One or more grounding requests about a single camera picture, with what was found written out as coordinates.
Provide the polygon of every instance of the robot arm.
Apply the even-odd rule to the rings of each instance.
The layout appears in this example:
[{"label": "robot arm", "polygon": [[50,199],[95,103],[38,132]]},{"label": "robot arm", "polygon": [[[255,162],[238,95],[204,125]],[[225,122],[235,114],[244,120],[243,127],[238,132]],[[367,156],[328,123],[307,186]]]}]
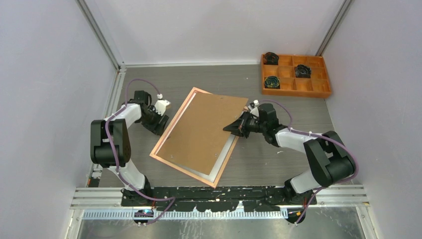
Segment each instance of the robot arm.
[{"label": "robot arm", "polygon": [[[134,99],[131,99],[122,112],[110,121],[109,128],[114,145],[118,154],[119,174],[130,185],[138,190],[149,189],[149,182],[146,177],[138,171],[133,164],[131,148],[127,129],[133,123],[141,123],[149,131],[162,135],[164,126],[169,119],[165,116],[165,110],[170,106],[167,100],[158,100],[154,106],[151,105],[151,95],[145,91],[136,91]],[[116,172],[115,158],[106,135],[106,121],[109,119],[94,120],[91,123],[91,160],[101,167],[107,168],[114,174]]]},{"label": "robot arm", "polygon": [[[248,112],[223,130],[245,138],[251,132],[262,133],[265,140],[276,147],[287,147],[306,154],[310,170],[285,182],[283,190],[288,200],[314,188],[328,187],[354,173],[354,161],[345,150],[321,138],[293,133],[291,128],[279,124],[272,104],[258,104],[258,101],[251,103]],[[343,144],[334,131],[319,135]]]}]

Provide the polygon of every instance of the wooden tray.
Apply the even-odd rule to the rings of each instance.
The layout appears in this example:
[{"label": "wooden tray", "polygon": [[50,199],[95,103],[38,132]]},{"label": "wooden tray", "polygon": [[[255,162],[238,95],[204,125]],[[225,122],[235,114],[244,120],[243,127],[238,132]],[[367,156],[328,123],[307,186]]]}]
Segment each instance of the wooden tray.
[{"label": "wooden tray", "polygon": [[[278,65],[264,65],[264,54],[261,55],[261,88],[263,95],[300,96],[328,98],[331,87],[323,57],[278,55]],[[303,64],[312,69],[311,78],[297,78],[295,67]],[[269,76],[280,80],[280,89],[265,88],[264,81]]]}]

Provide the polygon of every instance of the metal frame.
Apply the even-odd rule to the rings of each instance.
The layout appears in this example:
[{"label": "metal frame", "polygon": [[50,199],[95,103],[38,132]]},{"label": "metal frame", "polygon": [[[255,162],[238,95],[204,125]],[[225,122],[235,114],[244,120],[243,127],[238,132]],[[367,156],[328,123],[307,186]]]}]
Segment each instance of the metal frame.
[{"label": "metal frame", "polygon": [[[121,209],[121,188],[77,188],[70,209]],[[316,195],[317,204],[310,207],[369,207],[362,185],[332,185]],[[300,208],[302,205],[278,205],[281,208]],[[151,207],[134,207],[150,209]]]},{"label": "metal frame", "polygon": [[340,7],[340,10],[338,11],[337,15],[334,18],[334,21],[333,21],[330,29],[328,30],[327,34],[325,35],[324,40],[322,40],[322,43],[319,46],[319,49],[316,52],[315,56],[322,56],[322,54],[324,53],[325,49],[327,48],[329,42],[331,41],[332,36],[337,31],[338,26],[340,26],[341,22],[344,19],[344,16],[349,11],[350,6],[352,5],[353,2],[354,2],[354,0],[344,0],[343,4]]},{"label": "metal frame", "polygon": [[100,42],[101,47],[104,49],[105,54],[110,59],[111,63],[116,69],[119,69],[119,63],[117,62],[116,57],[113,54],[109,44],[104,37],[104,34],[101,32],[100,27],[97,24],[90,8],[88,7],[85,0],[75,0],[78,4],[81,12],[84,14],[85,18],[87,19],[88,24],[91,26],[92,31],[94,32],[95,36],[97,37],[98,41]]}]

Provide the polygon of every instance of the purple cable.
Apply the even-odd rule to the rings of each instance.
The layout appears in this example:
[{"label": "purple cable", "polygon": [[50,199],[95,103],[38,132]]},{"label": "purple cable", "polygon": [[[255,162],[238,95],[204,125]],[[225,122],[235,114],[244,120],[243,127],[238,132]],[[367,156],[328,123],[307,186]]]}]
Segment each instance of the purple cable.
[{"label": "purple cable", "polygon": [[[286,107],[284,107],[284,105],[282,105],[281,103],[279,103],[279,102],[277,102],[277,101],[273,101],[273,100],[263,100],[263,101],[261,101],[261,102],[272,102],[272,103],[275,103],[275,104],[277,104],[278,106],[280,106],[281,108],[283,108],[283,109],[286,111],[286,113],[287,113],[287,114],[289,115],[289,117],[290,117],[290,122],[289,122],[289,124],[287,125],[287,128],[290,130],[290,132],[292,132],[292,133],[296,133],[296,134],[300,134],[300,135],[305,135],[305,136],[312,136],[312,137],[322,138],[322,139],[324,139],[324,140],[326,140],[326,141],[329,141],[329,142],[331,142],[331,143],[333,143],[333,144],[335,144],[335,145],[339,146],[340,148],[344,149],[344,151],[346,151],[346,152],[350,155],[350,157],[352,157],[352,160],[353,160],[353,161],[354,161],[354,163],[355,163],[355,172],[353,173],[353,175],[352,175],[352,176],[350,176],[350,177],[348,177],[348,178],[345,178],[345,179],[343,179],[343,180],[340,180],[340,181],[338,181],[338,182],[336,182],[336,183],[344,183],[344,182],[348,182],[348,181],[350,181],[350,180],[352,180],[352,179],[354,179],[354,178],[356,177],[356,175],[359,173],[359,163],[357,162],[356,157],[354,156],[354,154],[353,154],[350,150],[348,150],[348,149],[346,148],[346,146],[344,146],[343,144],[341,144],[341,143],[339,143],[339,142],[335,141],[334,139],[331,139],[331,138],[328,138],[328,137],[325,137],[325,136],[322,136],[322,135],[319,135],[319,134],[314,134],[314,133],[309,133],[309,132],[303,132],[303,131],[299,131],[299,130],[295,130],[295,129],[293,129],[293,128],[292,128],[292,122],[293,122],[293,117],[292,117],[292,114],[290,114],[289,110],[288,110]],[[314,199],[315,195],[316,195],[318,192],[320,192],[322,189],[323,189],[323,187],[319,187],[319,188],[317,188],[317,189],[316,189],[315,193],[312,195],[312,197],[309,199],[309,202],[306,204],[306,206],[305,206],[305,209],[304,209],[303,213],[302,213],[302,214],[301,214],[301,216],[300,216],[300,217],[296,220],[296,222],[295,222],[296,224],[297,224],[297,223],[298,223],[298,222],[302,219],[303,215],[305,214],[306,210],[308,209],[308,207],[309,207],[309,205],[311,204],[312,200]]]},{"label": "purple cable", "polygon": [[143,82],[146,82],[146,83],[150,84],[152,87],[154,87],[154,89],[157,91],[157,94],[160,94],[160,91],[158,90],[158,88],[152,82],[150,82],[148,80],[144,80],[144,79],[133,79],[133,80],[129,81],[129,83],[126,86],[126,91],[125,91],[125,94],[124,94],[124,105],[125,106],[127,106],[127,101],[128,101],[127,100],[127,95],[128,95],[129,85],[132,82],[134,82],[134,81],[143,81]]},{"label": "purple cable", "polygon": [[159,215],[159,216],[157,216],[156,218],[154,218],[152,221],[149,221],[149,222],[147,222],[147,225],[149,225],[149,224],[151,224],[151,223],[154,223],[154,222],[156,222],[160,217],[162,217],[163,215],[164,215],[164,213],[166,213],[166,211],[168,211],[169,210],[169,208],[173,205],[173,203],[175,202],[175,200],[176,200],[176,198],[175,197],[170,197],[170,198],[151,198],[151,197],[148,197],[148,196],[146,196],[145,194],[143,194],[143,193],[141,193],[138,189],[136,189],[133,185],[131,185],[131,184],[129,184],[129,182],[127,182],[122,176],[121,176],[121,174],[119,173],[119,169],[120,169],[120,164],[119,164],[119,161],[118,161],[118,155],[117,155],[117,150],[116,150],[116,146],[114,145],[114,142],[113,142],[113,138],[111,137],[111,134],[110,134],[110,127],[109,127],[109,124],[110,124],[110,121],[112,120],[112,119],[114,119],[115,118],[115,116],[116,115],[119,115],[121,112],[123,112],[125,109],[126,109],[126,107],[127,107],[127,92],[128,92],[128,89],[129,89],[129,85],[133,82],[133,81],[144,81],[144,82],[146,82],[146,83],[148,83],[148,84],[150,84],[151,86],[153,86],[156,90],[157,90],[157,93],[158,94],[160,94],[160,92],[158,91],[158,89],[157,89],[157,87],[155,87],[155,85],[154,84],[152,84],[151,82],[149,82],[149,81],[147,81],[147,80],[142,80],[142,79],[133,79],[133,80],[131,80],[128,84],[127,84],[127,86],[126,86],[126,94],[125,94],[125,104],[124,104],[124,107],[122,107],[122,108],[120,108],[120,110],[118,110],[116,113],[114,113],[113,115],[111,115],[108,119],[107,119],[107,121],[105,122],[105,133],[107,134],[107,138],[108,138],[108,140],[109,140],[109,142],[110,142],[110,146],[111,146],[111,150],[113,151],[113,155],[114,155],[114,159],[115,159],[115,161],[116,161],[116,173],[117,173],[117,175],[118,175],[118,177],[119,177],[119,179],[125,184],[125,185],[127,185],[129,188],[131,188],[131,189],[133,189],[137,194],[139,194],[140,196],[142,196],[142,197],[144,197],[144,198],[146,198],[146,199],[148,199],[148,200],[152,200],[152,201],[157,201],[157,202],[164,202],[164,201],[170,201],[170,200],[172,200],[170,203],[169,203],[169,205],[166,207],[166,209],[164,209],[164,211]]}]

